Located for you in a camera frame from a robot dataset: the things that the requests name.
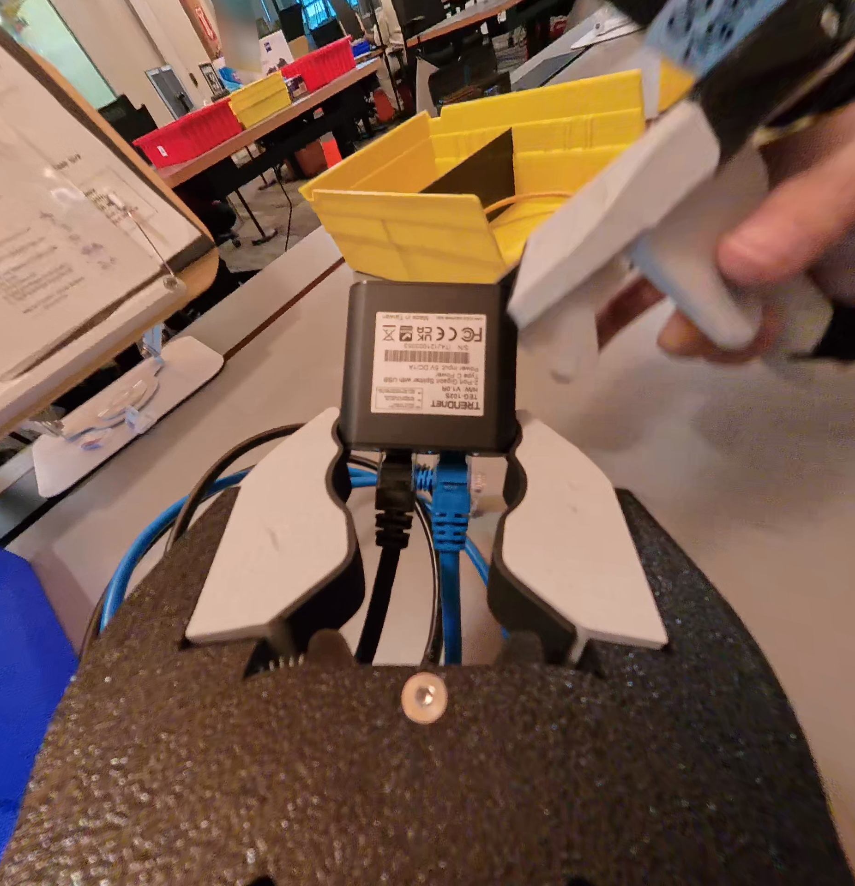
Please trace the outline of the printed instruction sheet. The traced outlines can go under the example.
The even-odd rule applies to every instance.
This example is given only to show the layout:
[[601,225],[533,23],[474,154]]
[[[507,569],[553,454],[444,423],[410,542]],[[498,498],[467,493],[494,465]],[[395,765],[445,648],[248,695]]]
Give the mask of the printed instruction sheet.
[[0,28],[0,386],[212,241]]

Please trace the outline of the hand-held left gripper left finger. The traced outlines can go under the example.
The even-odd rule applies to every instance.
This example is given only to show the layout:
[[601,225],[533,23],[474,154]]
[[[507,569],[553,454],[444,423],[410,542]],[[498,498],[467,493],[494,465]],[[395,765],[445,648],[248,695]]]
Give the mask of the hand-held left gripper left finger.
[[192,645],[307,646],[359,611],[366,580],[339,418],[337,407],[319,413],[241,483],[187,625]]

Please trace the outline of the red storage bin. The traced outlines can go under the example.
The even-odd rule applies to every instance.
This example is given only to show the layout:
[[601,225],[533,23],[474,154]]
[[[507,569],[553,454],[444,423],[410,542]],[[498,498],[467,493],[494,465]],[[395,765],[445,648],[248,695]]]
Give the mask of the red storage bin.
[[354,70],[355,57],[349,36],[314,50],[280,69],[283,78],[300,78],[304,88],[313,93]]
[[135,139],[132,145],[155,168],[164,169],[192,161],[243,130],[225,98]]

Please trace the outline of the blue plastic bin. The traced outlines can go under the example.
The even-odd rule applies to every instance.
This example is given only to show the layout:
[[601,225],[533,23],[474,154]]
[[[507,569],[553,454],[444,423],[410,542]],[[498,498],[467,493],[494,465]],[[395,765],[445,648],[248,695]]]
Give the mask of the blue plastic bin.
[[27,561],[0,548],[0,860],[78,659]]

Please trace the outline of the grey desk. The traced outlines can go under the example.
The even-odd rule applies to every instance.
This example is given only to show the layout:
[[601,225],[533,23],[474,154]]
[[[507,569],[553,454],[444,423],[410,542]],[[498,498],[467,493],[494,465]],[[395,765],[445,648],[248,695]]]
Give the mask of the grey desk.
[[[318,229],[194,323],[224,355],[205,388],[66,497],[32,470],[0,541],[34,567],[74,645],[133,539],[239,440],[309,420],[342,387],[354,275]],[[855,871],[855,367],[806,385],[762,363],[671,360],[656,305],[572,383],[527,340],[518,407],[631,491],[738,613],[795,708]]]

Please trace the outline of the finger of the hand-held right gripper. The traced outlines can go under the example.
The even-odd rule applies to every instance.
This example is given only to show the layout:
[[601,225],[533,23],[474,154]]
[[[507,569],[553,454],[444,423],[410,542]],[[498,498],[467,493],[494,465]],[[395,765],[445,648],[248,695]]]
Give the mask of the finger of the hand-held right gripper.
[[597,316],[608,296],[605,285],[587,280],[555,305],[551,325],[551,376],[557,383],[577,382],[597,360]]
[[508,302],[518,329],[599,304],[629,260],[718,347],[746,347],[756,307],[723,279],[717,248],[756,207],[756,151],[721,157],[698,105],[668,111],[530,235]]

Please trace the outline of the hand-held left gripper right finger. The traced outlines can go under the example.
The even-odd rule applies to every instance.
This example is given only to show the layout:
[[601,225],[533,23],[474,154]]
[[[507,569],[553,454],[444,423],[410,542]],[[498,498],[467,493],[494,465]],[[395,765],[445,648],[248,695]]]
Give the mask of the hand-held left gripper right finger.
[[505,508],[492,544],[487,600],[510,635],[544,651],[590,641],[661,649],[668,633],[613,484],[528,411],[506,455]]

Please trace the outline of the grey door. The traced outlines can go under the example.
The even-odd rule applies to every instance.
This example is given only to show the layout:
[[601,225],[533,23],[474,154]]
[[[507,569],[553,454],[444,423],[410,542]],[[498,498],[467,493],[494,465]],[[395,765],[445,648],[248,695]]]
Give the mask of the grey door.
[[173,119],[183,118],[194,110],[190,95],[171,65],[147,69],[145,75],[169,109]]

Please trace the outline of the small yellow storage bin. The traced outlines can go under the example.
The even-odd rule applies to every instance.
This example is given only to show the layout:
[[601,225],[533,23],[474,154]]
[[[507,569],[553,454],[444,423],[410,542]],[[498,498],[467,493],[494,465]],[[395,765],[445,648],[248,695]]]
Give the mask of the small yellow storage bin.
[[234,117],[244,129],[256,127],[291,104],[288,86],[279,70],[240,87],[228,99]]

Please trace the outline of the wooden table with black legs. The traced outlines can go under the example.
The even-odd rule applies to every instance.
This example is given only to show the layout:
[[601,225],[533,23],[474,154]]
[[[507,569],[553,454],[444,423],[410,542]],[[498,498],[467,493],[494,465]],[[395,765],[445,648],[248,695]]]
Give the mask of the wooden table with black legs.
[[278,113],[243,130],[206,153],[186,163],[156,170],[163,187],[179,194],[194,181],[207,185],[220,198],[237,196],[254,223],[262,245],[278,235],[266,231],[241,194],[241,188],[262,174],[292,160],[298,150],[332,136],[343,159],[356,150],[362,133],[373,135],[369,121],[367,87],[377,85],[379,59],[369,59],[320,89],[297,99]]

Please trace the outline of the white stand base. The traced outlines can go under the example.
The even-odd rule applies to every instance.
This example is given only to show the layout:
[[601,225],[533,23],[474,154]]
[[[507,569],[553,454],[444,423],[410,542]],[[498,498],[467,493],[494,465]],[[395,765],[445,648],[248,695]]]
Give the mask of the white stand base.
[[195,338],[175,338],[61,420],[33,445],[37,493],[67,492],[145,435],[222,370],[221,354]]

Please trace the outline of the black network splitter box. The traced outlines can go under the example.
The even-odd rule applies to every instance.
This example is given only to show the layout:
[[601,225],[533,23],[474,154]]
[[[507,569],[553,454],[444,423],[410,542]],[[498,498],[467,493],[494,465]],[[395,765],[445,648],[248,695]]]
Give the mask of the black network splitter box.
[[367,279],[349,291],[339,435],[349,449],[504,455],[518,333],[500,282]]

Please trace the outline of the tilted document board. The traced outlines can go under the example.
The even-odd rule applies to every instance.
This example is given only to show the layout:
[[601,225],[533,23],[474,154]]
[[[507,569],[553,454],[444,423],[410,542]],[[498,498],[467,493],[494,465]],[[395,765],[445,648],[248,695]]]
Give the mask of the tilted document board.
[[[85,100],[49,63],[32,54],[69,94]],[[163,187],[156,172],[142,160],[137,151],[116,132],[102,114],[86,100],[85,102],[93,113],[101,115],[113,139],[126,145],[125,150],[128,154],[138,156],[139,163],[162,192],[209,236],[212,250],[185,269],[178,272],[170,271],[155,281],[148,289],[148,292],[156,295],[152,303],[145,304],[145,292],[138,293],[136,297],[123,302],[110,316],[103,316],[102,322],[94,324],[83,334],[67,342],[65,347],[56,350],[38,363],[32,371],[16,378],[12,383],[0,386],[0,438],[66,393],[74,384],[130,345],[147,329],[202,294],[211,285],[217,272],[217,248],[208,230],[173,191]]]

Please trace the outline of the black bin divider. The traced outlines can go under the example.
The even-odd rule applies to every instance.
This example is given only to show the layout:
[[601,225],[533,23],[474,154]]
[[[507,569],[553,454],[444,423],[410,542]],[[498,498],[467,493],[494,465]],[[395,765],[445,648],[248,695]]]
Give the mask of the black bin divider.
[[493,222],[512,205],[515,197],[512,129],[504,129],[488,143],[457,161],[421,194],[478,197],[487,221]]

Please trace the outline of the yellow plastic bin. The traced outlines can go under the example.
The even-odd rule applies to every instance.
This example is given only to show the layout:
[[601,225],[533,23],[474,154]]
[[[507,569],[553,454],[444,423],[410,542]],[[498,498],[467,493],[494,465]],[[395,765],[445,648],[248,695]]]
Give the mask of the yellow plastic bin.
[[[487,221],[478,197],[420,191],[512,129],[515,197]],[[398,282],[499,281],[530,235],[645,129],[638,69],[421,113],[301,188],[356,272]]]

